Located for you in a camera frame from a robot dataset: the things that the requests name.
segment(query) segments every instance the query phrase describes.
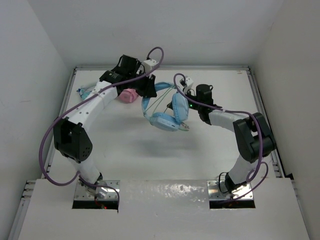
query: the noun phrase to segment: table surface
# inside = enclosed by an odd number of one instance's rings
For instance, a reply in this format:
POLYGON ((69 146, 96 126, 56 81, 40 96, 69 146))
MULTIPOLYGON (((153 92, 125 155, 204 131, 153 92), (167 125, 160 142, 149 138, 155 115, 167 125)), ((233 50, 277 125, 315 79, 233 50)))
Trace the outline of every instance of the table surface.
MULTIPOLYGON (((76 89, 95 82, 104 71, 77 71, 67 107, 80 101, 76 89)), ((158 70, 157 81, 174 73, 212 84, 214 100, 232 110, 256 112, 245 71, 158 70)), ((170 96, 159 110, 170 101, 170 96)), ((165 132, 143 118, 141 101, 109 104, 93 123, 89 137, 98 169, 105 179, 120 180, 119 213, 72 209, 75 182, 66 187, 39 179, 19 240, 307 240, 308 234, 290 179, 267 179, 253 192, 256 208, 209 209, 206 180, 234 165, 239 153, 235 135, 209 126, 190 111, 189 132, 165 132)), ((49 174, 65 182, 75 173, 54 153, 49 174)), ((252 182, 255 185, 265 170, 252 182)))
MULTIPOLYGON (((77 71, 67 109, 81 101, 77 89, 97 82, 104 72, 77 71)), ((172 83, 177 72, 191 77, 194 89, 198 84, 213 85, 216 104, 229 110, 257 112, 246 71, 164 69, 154 73, 156 82, 172 83)), ((157 112, 165 110, 173 92, 166 96, 157 112)), ((207 125, 194 110, 189 111, 185 123, 190 131, 166 132, 150 125, 143 117, 140 97, 130 104, 112 101, 97 117, 88 133, 98 170, 104 179, 110 180, 207 180, 216 178, 221 172, 228 172, 239 156, 235 134, 218 126, 207 125)), ((265 161, 270 163, 271 158, 267 157, 265 161)), ((55 180, 67 179, 72 178, 75 170, 55 150, 49 174, 55 180)), ((262 167, 259 175, 264 174, 262 167)), ((274 171, 269 171, 269 177, 275 177, 274 171)))

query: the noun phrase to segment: white panel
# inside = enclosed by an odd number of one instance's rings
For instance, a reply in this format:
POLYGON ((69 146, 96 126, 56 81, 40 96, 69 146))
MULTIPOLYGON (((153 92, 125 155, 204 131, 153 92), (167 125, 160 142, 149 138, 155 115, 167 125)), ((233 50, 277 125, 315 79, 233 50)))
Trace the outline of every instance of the white panel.
POLYGON ((72 209, 75 184, 37 180, 19 240, 308 240, 288 178, 267 178, 254 209, 209 209, 204 180, 121 181, 119 213, 72 209))
POLYGON ((248 64, 283 0, 29 0, 74 67, 138 58, 154 46, 167 65, 248 64))
POLYGON ((312 239, 320 239, 320 1, 288 0, 255 66, 286 173, 312 239))
MULTIPOLYGON (((156 81, 172 82, 175 73, 182 72, 198 84, 213 85, 216 104, 230 110, 257 111, 246 71, 235 70, 157 70, 156 81)), ((98 81, 104 71, 77 71, 68 108, 81 101, 76 90, 98 81)), ((163 112, 171 94, 158 108, 163 112)), ((229 171, 239 151, 235 134, 202 122, 198 112, 189 111, 189 132, 166 132, 151 126, 143 117, 141 98, 134 103, 111 102, 95 120, 88 133, 93 143, 93 159, 105 179, 212 179, 229 171)), ((275 177, 270 164, 269 176, 275 177)), ((50 176, 56 180, 72 178, 73 166, 56 151, 50 176)), ((265 174, 262 166, 260 175, 265 174)))
POLYGON ((39 144, 56 118, 67 70, 27 0, 0 1, 0 239, 7 239, 39 144))

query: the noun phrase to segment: metal frame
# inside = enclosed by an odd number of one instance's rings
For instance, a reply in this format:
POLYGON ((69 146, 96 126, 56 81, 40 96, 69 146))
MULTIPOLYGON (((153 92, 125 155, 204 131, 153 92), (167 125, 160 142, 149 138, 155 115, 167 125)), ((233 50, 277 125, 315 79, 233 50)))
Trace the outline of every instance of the metal frame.
MULTIPOLYGON (((84 66, 81 66, 80 65, 80 66, 75 67, 72 70, 71 76, 69 78, 68 85, 67 85, 67 88, 65 91, 65 95, 63 98, 63 102, 61 105, 59 115, 61 115, 67 109, 68 101, 69 101, 69 98, 71 95, 71 91, 72 91, 72 87, 73 87, 73 84, 75 81, 77 71, 98 71, 98 70, 103 71, 103 70, 107 70, 110 68, 113 68, 113 66, 111 66, 111 65, 105 65, 105 66, 90 66, 90 65, 85 66, 84 65, 84 66)), ((178 66, 178 65, 172 65, 172 66, 161 66, 160 69, 162 69, 162 70, 174 70, 174 69, 202 70, 203 69, 203 70, 246 71, 256 107, 257 107, 258 111, 263 114, 267 123, 269 124, 268 116, 266 114, 266 111, 265 111, 265 108, 263 105, 263 101, 262 101, 262 98, 261 98, 261 95, 259 92, 257 81, 248 66, 178 66)), ((54 148, 54 142, 53 142, 53 137, 52 137, 50 148, 49 148, 48 154, 45 158, 45 165, 44 165, 47 173, 50 171, 50 167, 51 167, 53 157, 54 157, 54 152, 55 152, 55 148, 54 148)), ((279 153, 277 150, 275 150, 271 153, 271 159, 272 159, 272 164, 273 164, 273 168, 274 168, 276 177, 284 178, 285 174, 284 174, 283 166, 281 164, 279 153)), ((36 183, 35 180, 29 180, 29 181, 27 181, 27 183, 25 185, 25 190, 23 191, 23 194, 21 197, 21 202, 18 207, 17 213, 15 215, 13 225, 11 227, 11 231, 10 231, 9 238, 8 238, 9 240, 17 240, 19 238, 20 231, 22 229, 22 225, 23 225, 25 216, 27 214, 27 209, 28 209, 28 206, 30 203, 30 198, 31 198, 31 195, 33 192, 33 187, 34 187, 35 183, 36 183)))

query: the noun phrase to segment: wall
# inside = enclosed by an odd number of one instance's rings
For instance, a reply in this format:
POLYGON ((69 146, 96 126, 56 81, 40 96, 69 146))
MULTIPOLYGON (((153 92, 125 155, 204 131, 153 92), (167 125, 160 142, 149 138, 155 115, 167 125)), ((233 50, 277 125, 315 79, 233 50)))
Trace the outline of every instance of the wall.
POLYGON ((38 150, 59 114, 71 69, 27 0, 0 1, 0 239, 7 239, 38 150))
POLYGON ((287 173, 293 173, 312 239, 320 239, 320 1, 287 0, 255 63, 287 173))
POLYGON ((165 49, 164 64, 247 65, 283 0, 28 0, 69 65, 165 49))

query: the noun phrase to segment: white wall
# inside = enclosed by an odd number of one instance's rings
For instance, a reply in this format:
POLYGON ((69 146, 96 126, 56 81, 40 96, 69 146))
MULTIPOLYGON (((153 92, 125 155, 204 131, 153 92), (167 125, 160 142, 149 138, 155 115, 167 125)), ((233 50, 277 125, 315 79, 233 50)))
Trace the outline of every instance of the white wall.
POLYGON ((247 65, 283 0, 28 0, 65 62, 115 64, 165 49, 164 64, 247 65))
POLYGON ((27 0, 0 2, 0 239, 7 239, 38 150, 59 114, 71 70, 27 0))
POLYGON ((320 239, 320 1, 287 0, 255 64, 285 170, 307 228, 320 239))

